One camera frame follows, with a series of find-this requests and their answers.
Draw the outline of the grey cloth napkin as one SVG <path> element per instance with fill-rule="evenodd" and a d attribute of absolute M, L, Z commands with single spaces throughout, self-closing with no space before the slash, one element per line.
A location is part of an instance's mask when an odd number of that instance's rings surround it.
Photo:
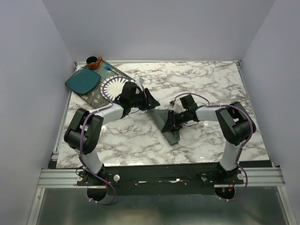
<path fill-rule="evenodd" d="M 171 121 L 168 118 L 169 110 L 167 109 L 149 109 L 148 113 L 154 121 L 156 127 L 162 133 L 170 146 L 179 143 L 180 133 L 178 130 L 173 130 Z"/>

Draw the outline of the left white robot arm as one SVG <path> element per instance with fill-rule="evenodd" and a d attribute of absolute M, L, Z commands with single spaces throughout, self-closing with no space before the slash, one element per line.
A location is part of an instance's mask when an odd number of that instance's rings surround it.
<path fill-rule="evenodd" d="M 146 111 L 160 106 L 160 103 L 145 88 L 135 82 L 125 82 L 121 93 L 109 105 L 89 112 L 78 109 L 64 135 L 64 141 L 76 150 L 88 180 L 99 185 L 105 180 L 104 164 L 98 157 L 96 146 L 102 126 L 127 116 L 132 108 Z"/>

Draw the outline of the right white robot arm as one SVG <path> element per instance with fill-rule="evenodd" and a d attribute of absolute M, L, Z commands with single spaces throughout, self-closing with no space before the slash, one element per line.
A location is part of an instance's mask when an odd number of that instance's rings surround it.
<path fill-rule="evenodd" d="M 256 131 L 255 123 L 240 102 L 198 106 L 192 94 L 180 98 L 180 101 L 184 111 L 176 113 L 170 110 L 162 133 L 179 131 L 189 121 L 218 122 L 226 143 L 215 174 L 218 182 L 227 183 L 238 170 L 242 149 Z"/>

